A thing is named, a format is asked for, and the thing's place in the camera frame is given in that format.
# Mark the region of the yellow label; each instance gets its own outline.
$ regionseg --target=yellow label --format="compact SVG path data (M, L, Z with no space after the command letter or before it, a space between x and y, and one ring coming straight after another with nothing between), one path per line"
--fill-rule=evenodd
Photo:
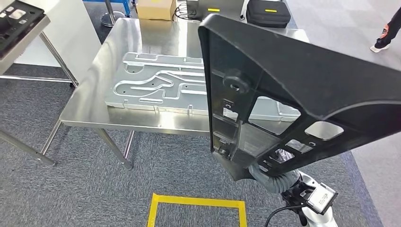
M208 8L210 12L220 12L220 9Z

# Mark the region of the black plastic frame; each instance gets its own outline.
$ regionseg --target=black plastic frame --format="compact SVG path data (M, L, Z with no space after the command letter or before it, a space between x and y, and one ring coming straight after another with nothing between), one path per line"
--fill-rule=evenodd
M199 37L211 151L235 180L252 178L247 168L254 162L268 169L266 175L278 176L401 131L399 71L219 15L205 19ZM262 129L278 140L252 156L238 148L238 138L259 96L296 108L301 116L280 135ZM223 107L238 113L237 120L225 117ZM305 129L317 121L344 132L328 141L307 135ZM313 149L301 153L286 146L291 139ZM294 157L272 162L277 149Z

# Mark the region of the metal rod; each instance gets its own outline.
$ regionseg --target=metal rod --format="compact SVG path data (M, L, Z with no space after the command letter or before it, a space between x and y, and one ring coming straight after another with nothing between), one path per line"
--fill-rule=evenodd
M124 149L124 158L125 159L127 159L127 157L128 157L128 153L131 148L132 139L134 138L134 133L135 133L135 131L130 131L130 134L128 135L127 144L125 145L125 149Z
M59 128L60 128L60 125L61 125L61 121L60 121L60 119L58 119L57 122L56 122L56 124L55 124L54 127L53 127L52 132L50 132L50 135L49 135L49 137L47 138L46 143L44 144L44 146L43 146L43 148L42 148L42 151L41 151L42 155L45 155L45 154L46 154L46 152L47 152L47 150L49 149L51 143L53 142L54 136L56 135L57 131L58 131Z
M110 20L111 20L112 24L114 25L115 24L115 16L114 16L112 4L110 3L110 0L105 0L105 3L106 3L107 11L109 12Z
M19 79L19 80L34 80L34 81L72 83L72 81L71 81L70 79L46 78L46 77L11 76L11 75L0 75L0 79Z
M68 69L67 65L65 64L64 60L61 58L61 56L59 55L59 53L57 52L56 48L54 48L54 46L52 45L52 43L50 42L50 40L47 38L47 36L41 32L39 34L39 37L42 39L42 41L44 42L44 44L47 46L47 48L49 49L49 51L52 53L52 55L55 57L56 61L60 64L61 68L63 69L63 71L65 72L65 74L67 74L67 77L71 80L71 83L75 86L78 87L78 81L77 79L75 79L74 75L72 74L72 72Z
M95 129L97 134L106 142L107 145L111 148L112 152L117 156L118 160L124 164L126 169L131 169L132 166L130 162L124 158L122 155L120 149L116 146L116 144L113 142L112 138L110 138L109 134L107 134L106 130L104 129Z
M25 151L26 153L30 154L32 157L42 161L48 166L54 166L56 164L55 161L52 159L42 155L41 153L37 152L32 147L26 145L25 143L19 141L17 138L8 135L6 132L0 130L0 138L9 142L10 144L14 145L15 147Z

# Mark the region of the floor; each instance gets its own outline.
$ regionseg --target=floor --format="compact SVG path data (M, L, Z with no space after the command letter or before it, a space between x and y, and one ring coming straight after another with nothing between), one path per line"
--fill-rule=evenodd
M400 39L376 55L368 48L392 16L391 11L399 6L371 1L303 0L299 4L289 0L288 4L297 26L306 30L312 43L398 69ZM106 10L96 9L95 4L86 3L86 7L99 38L104 40L108 28L101 27L98 18ZM371 21L355 19L356 14ZM373 20L374 15L380 23ZM59 69L21 65L13 66L8 74L27 72L64 76ZM0 128L40 149L72 90L67 84L13 80L0 80L0 88ZM110 134L118 146L124 146L126 131ZM333 206L339 226L399 226L400 197L391 188L401 176L397 168L400 136L303 168L340 192ZM263 226L268 214L283 205L277 195L266 193L254 181L232 182L207 152L208 138L139 132L134 141L129 156L134 165L131 171L124 170L89 129L61 128L49 151L49 156L59 161L55 168L42 166L0 141L0 226L145 226L153 192L244 200L248 226L252 227ZM234 209L160 204L157 210L157 227L238 226ZM271 226L299 224L294 214L282 212Z
M399 0L289 0L288 5L311 43L401 70L400 35L386 51L369 50L400 8ZM401 196L395 189L401 186L400 150L399 133L352 151L385 227L401 223Z

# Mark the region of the gray flexible hose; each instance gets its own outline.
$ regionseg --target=gray flexible hose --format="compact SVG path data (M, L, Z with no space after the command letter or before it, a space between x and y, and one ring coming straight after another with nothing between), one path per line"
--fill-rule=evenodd
M300 177L298 170L293 170L280 176L269 177L260 170L258 163L252 164L248 169L255 180L263 184L271 193L285 192L291 188Z

